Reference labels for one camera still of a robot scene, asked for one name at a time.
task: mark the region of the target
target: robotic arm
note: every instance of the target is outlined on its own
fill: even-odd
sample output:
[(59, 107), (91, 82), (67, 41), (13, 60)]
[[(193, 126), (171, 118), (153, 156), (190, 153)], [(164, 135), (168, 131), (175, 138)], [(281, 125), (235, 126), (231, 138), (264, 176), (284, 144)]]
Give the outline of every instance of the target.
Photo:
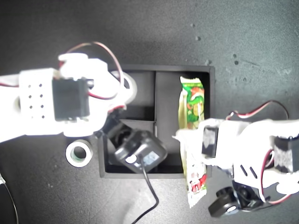
[[(84, 137), (96, 133), (99, 137), (105, 134), (114, 144), (120, 162), (142, 173), (142, 157), (148, 172), (165, 159), (165, 147), (153, 134), (126, 126), (113, 113), (119, 108), (126, 109), (126, 104), (137, 94), (137, 86), (121, 70), (109, 48), (99, 42), (93, 44), (110, 54), (118, 71), (110, 73), (100, 59), (67, 53), (58, 58), (59, 70), (25, 70), (18, 75), (0, 77), (3, 96), (0, 98), (0, 142), (21, 135), (64, 133), (67, 137)], [(86, 45), (91, 44), (80, 44), (68, 52)]]
[[(219, 167), (233, 181), (233, 187), (216, 193), (217, 200), (209, 207), (211, 216), (259, 210), (299, 191), (298, 125), (299, 120), (250, 123), (207, 119), (197, 130), (177, 132), (180, 141), (189, 143), (194, 158)], [(270, 201), (263, 189), (275, 183), (277, 192), (285, 196)], [(253, 188), (258, 189), (259, 196)]]

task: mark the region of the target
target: tape roll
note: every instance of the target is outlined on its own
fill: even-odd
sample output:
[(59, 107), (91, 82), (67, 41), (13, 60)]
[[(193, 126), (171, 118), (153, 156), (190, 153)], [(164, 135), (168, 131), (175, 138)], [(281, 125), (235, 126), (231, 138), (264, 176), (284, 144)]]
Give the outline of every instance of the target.
[[(75, 153), (75, 148), (79, 149), (81, 152), (85, 152), (85, 157), (79, 157)], [(93, 157), (93, 151), (90, 143), (85, 140), (76, 140), (69, 144), (65, 151), (65, 156), (67, 161), (74, 167), (84, 167), (86, 166)]]

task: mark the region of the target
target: black tray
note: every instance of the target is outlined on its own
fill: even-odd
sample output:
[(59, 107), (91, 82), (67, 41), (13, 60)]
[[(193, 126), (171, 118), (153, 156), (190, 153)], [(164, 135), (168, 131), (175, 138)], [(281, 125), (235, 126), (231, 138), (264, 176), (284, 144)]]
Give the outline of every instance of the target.
[[(123, 65), (137, 83), (138, 94), (122, 114), (132, 128), (153, 132), (167, 147), (168, 156), (150, 171), (150, 178), (183, 178), (179, 142), (172, 138), (178, 130), (180, 76), (198, 77), (205, 88), (205, 118), (215, 116), (215, 68), (210, 66)], [(105, 178), (143, 178), (116, 161), (115, 148), (105, 138), (99, 140), (100, 176)]]

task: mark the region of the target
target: food wrapper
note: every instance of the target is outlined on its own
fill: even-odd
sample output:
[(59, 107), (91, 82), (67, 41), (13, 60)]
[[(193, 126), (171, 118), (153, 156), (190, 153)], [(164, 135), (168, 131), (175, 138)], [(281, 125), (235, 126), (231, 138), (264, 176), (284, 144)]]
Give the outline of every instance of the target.
[[(205, 91), (199, 78), (186, 79), (180, 78), (182, 83), (182, 92), (179, 98), (178, 108), (178, 123), (180, 129), (197, 129), (200, 121), (204, 120), (204, 100)], [(186, 142), (184, 135), (194, 134), (190, 130), (180, 130), (175, 137), (180, 141), (180, 153), (183, 164), (184, 176), (188, 189), (188, 203), (190, 208), (194, 206), (204, 195), (206, 195), (206, 166), (197, 160), (194, 155), (197, 153), (196, 145), (201, 144), (196, 142), (196, 136), (192, 138), (192, 145), (189, 148), (189, 142)]]

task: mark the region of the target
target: dark gray table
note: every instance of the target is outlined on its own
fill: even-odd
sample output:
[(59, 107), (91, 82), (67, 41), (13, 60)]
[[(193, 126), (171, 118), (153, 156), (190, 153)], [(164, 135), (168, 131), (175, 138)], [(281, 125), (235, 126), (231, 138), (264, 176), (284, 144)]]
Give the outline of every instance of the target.
[[(5, 0), (0, 3), (0, 74), (57, 67), (57, 56), (72, 45), (98, 40), (122, 63), (211, 64), (218, 118), (276, 99), (295, 119), (298, 21), (296, 0)], [(92, 54), (108, 58), (101, 50)], [(283, 115), (273, 106), (254, 119)], [(88, 166), (74, 168), (64, 150), (62, 135), (21, 137), (0, 145), (0, 171), (22, 224), (129, 224), (154, 203), (145, 181), (100, 179), (96, 153)], [(208, 195), (192, 209), (183, 179), (152, 184), (160, 205), (140, 224), (299, 222), (298, 195), (270, 210), (211, 218), (207, 207), (214, 193), (229, 184), (217, 170), (207, 182)], [(0, 217), (10, 215), (4, 199)]]

